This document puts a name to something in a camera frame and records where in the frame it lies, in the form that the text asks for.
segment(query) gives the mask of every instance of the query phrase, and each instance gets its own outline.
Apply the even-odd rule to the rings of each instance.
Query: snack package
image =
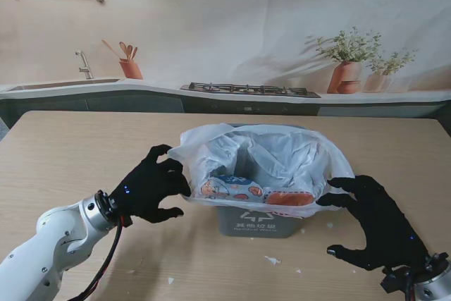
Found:
[[[237,176],[211,177],[200,190],[195,191],[194,195],[205,199],[228,199],[283,206],[304,206],[314,201],[313,195],[308,192],[263,189],[254,181]]]

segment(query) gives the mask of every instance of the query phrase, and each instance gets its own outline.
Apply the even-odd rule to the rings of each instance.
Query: stove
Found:
[[[252,95],[277,95],[281,97],[320,98],[317,93],[308,92],[301,87],[276,87],[276,86],[253,86],[233,84],[203,84],[191,82],[183,85],[182,90],[220,94],[252,94]]]

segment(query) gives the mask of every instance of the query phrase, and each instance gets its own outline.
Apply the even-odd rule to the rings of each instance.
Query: potted plant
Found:
[[[355,26],[349,33],[340,31],[338,36],[332,38],[332,46],[325,46],[328,44],[328,40],[324,40],[322,37],[318,38],[317,51],[320,55],[340,62],[340,65],[333,71],[327,93],[338,93],[342,81],[345,81],[340,87],[342,93],[355,93],[359,89],[362,61],[377,55],[380,38],[381,35],[378,33],[374,35],[366,33],[362,36]]]
[[[380,54],[375,54],[370,60],[370,67],[373,73],[368,77],[364,86],[365,93],[385,92],[391,81],[391,75],[398,72],[409,62],[414,61],[415,52],[418,49],[408,52],[402,49],[401,52],[394,52],[389,59],[384,59]]]

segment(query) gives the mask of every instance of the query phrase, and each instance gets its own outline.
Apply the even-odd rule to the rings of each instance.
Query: white plastic bag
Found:
[[[316,201],[332,188],[327,179],[353,178],[343,153],[321,133],[286,125],[244,125],[222,123],[204,125],[184,132],[180,146],[168,153],[188,169],[193,194],[191,202],[215,206],[234,206],[305,218],[322,207],[315,202],[304,206],[283,206],[231,199],[206,199],[201,187],[212,177],[242,176],[263,189],[308,192]]]

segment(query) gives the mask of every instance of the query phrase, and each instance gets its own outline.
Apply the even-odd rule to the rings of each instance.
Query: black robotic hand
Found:
[[[370,176],[334,178],[329,184],[352,193],[355,199],[347,194],[328,193],[316,203],[346,207],[362,225],[366,248],[349,250],[342,245],[332,245],[327,249],[328,254],[367,271],[382,266],[388,269],[424,266],[428,250],[384,187]]]
[[[191,195],[191,189],[182,174],[180,162],[156,160],[170,150],[168,145],[154,146],[111,193],[110,201],[116,212],[124,216],[135,215],[152,223],[182,216],[180,208],[159,208],[161,200],[169,195]]]

